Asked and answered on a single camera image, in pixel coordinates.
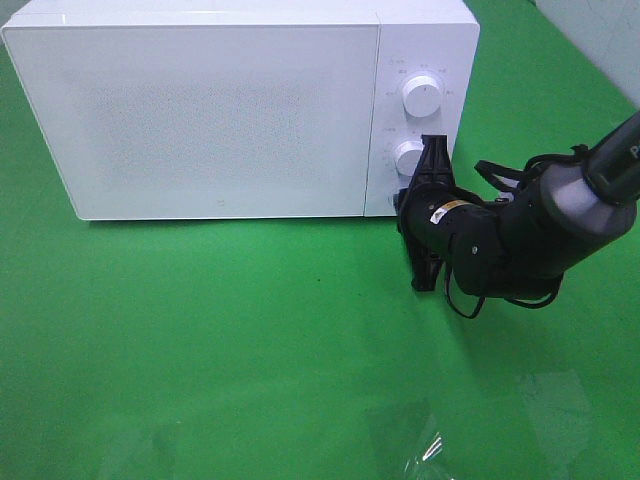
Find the green tabletop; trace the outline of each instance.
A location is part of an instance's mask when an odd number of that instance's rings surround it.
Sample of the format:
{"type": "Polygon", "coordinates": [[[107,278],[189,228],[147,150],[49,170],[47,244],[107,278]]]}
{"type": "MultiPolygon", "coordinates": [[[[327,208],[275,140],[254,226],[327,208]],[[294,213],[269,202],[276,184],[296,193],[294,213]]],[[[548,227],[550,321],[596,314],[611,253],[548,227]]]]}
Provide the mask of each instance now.
{"type": "MultiPolygon", "coordinates": [[[[633,113],[531,3],[469,4],[463,187],[633,113]]],[[[2,480],[640,478],[637,226],[470,321],[390,218],[85,223],[4,49],[0,200],[2,480]]]]}

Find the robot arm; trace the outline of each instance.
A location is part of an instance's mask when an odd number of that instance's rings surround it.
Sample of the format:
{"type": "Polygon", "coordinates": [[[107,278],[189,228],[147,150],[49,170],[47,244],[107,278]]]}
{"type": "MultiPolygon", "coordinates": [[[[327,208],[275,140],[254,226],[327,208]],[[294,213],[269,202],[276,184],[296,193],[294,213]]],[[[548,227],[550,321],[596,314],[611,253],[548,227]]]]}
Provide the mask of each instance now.
{"type": "Polygon", "coordinates": [[[640,197],[640,112],[593,149],[540,155],[523,171],[490,162],[476,170],[510,198],[485,202],[456,186],[446,136],[423,136],[409,187],[396,197],[398,230],[414,273],[413,287],[433,290],[446,264],[460,289],[539,308],[553,301],[563,273],[624,235],[640,197]],[[535,303],[524,300],[543,299],[535,303]]]}

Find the microwave control panel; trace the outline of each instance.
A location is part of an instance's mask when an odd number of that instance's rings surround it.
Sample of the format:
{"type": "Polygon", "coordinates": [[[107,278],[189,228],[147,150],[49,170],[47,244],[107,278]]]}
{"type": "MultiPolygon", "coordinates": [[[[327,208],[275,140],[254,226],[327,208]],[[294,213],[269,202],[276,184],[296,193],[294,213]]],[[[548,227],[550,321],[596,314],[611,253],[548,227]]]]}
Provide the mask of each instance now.
{"type": "Polygon", "coordinates": [[[385,24],[380,29],[366,216],[394,215],[423,134],[443,134],[453,151],[479,34],[477,23],[385,24]]]}

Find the microwave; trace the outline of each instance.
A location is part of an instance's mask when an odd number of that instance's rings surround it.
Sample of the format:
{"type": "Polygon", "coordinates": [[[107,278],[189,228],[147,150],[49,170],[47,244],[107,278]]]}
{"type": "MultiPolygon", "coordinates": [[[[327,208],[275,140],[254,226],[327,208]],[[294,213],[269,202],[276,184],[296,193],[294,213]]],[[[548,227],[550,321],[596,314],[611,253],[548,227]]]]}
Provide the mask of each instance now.
{"type": "Polygon", "coordinates": [[[478,34],[461,0],[32,0],[2,28],[84,220],[395,215],[478,34]]]}

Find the cable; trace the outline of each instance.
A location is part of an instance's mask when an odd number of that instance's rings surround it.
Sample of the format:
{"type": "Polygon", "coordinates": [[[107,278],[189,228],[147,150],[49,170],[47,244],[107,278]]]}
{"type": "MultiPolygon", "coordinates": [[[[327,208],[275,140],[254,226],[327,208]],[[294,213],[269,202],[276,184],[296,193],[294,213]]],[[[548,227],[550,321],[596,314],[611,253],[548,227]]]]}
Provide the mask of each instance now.
{"type": "Polygon", "coordinates": [[[573,155],[565,155],[561,153],[546,153],[530,158],[524,167],[525,172],[534,165],[544,162],[564,163],[565,165],[574,165],[582,162],[582,160],[590,154],[589,147],[584,144],[574,145],[571,147],[573,155]]]}
{"type": "Polygon", "coordinates": [[[558,292],[560,291],[560,283],[562,283],[562,278],[560,278],[560,281],[558,282],[556,289],[553,292],[551,292],[547,298],[545,298],[544,300],[541,300],[540,302],[529,303],[529,302],[523,302],[522,300],[516,300],[514,298],[505,298],[505,300],[513,305],[517,305],[518,307],[530,308],[532,310],[546,307],[547,305],[550,305],[558,296],[558,292]]]}
{"type": "Polygon", "coordinates": [[[493,188],[500,192],[517,194],[518,188],[508,185],[500,177],[520,182],[524,178],[524,172],[514,168],[504,167],[493,162],[480,160],[474,167],[476,171],[484,178],[493,188]]]}
{"type": "Polygon", "coordinates": [[[471,314],[469,315],[467,315],[466,313],[462,313],[460,310],[458,310],[458,307],[455,306],[455,304],[453,303],[453,300],[451,299],[450,290],[451,290],[451,272],[452,271],[453,271],[453,268],[451,267],[451,265],[447,263],[446,270],[445,270],[445,278],[444,278],[444,296],[447,299],[447,303],[449,304],[451,309],[454,312],[456,312],[458,315],[461,315],[464,318],[476,318],[480,313],[480,310],[482,310],[485,297],[478,297],[478,303],[476,303],[476,307],[473,309],[473,312],[471,312],[471,314]]]}

